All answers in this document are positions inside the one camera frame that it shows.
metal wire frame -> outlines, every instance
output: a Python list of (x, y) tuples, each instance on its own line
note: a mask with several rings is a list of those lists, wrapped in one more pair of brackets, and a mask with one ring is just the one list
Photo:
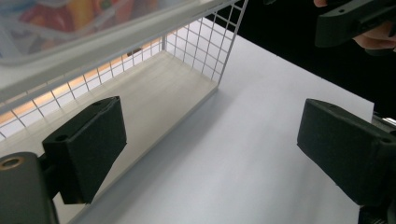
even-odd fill
[[(162, 50), (220, 83), (247, 3), (248, 0), (242, 0), (231, 4), (226, 16), (216, 11), (210, 15), (211, 20), (201, 17), (0, 115), (0, 141)], [(59, 78), (43, 85), (50, 86)]]

white wire grid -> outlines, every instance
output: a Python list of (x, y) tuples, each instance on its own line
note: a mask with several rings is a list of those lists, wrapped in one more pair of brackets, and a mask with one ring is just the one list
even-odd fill
[(0, 141), (162, 50), (220, 83), (246, 4), (247, 1), (236, 2), (182, 26), (0, 115)]

wire rack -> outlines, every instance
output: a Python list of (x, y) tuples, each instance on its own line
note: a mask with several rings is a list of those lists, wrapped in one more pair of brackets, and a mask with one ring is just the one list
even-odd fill
[[(23, 102), (0, 115), (0, 141), (43, 119), (82, 94), (100, 88), (111, 78), (134, 69), (137, 64), (163, 50), (220, 84), (247, 3), (248, 0), (233, 1), (226, 6), (214, 8), (212, 12), (191, 18), (192, 22), (186, 25), (164, 35), (154, 36), (139, 48), (129, 47), (129, 52), (121, 53), (61, 85), (55, 84), (64, 80), (65, 76), (22, 93), (22, 98), (29, 99), (28, 101), (21, 101), (20, 95), (0, 103), (1, 108)], [(32, 92), (37, 90), (46, 91), (35, 97)]]

black background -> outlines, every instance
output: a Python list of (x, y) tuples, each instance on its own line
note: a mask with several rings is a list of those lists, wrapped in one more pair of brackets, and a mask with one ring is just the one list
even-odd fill
[(328, 49), (314, 45), (318, 15), (313, 0), (250, 0), (239, 35), (330, 82), (375, 103), (375, 111), (396, 118), (396, 54), (368, 55), (353, 40)]

white table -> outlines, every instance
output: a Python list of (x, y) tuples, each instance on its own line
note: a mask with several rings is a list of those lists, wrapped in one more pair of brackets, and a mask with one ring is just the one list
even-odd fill
[(74, 223), (333, 224), (359, 207), (296, 146), (306, 98), (374, 105), (241, 37), (218, 92)]

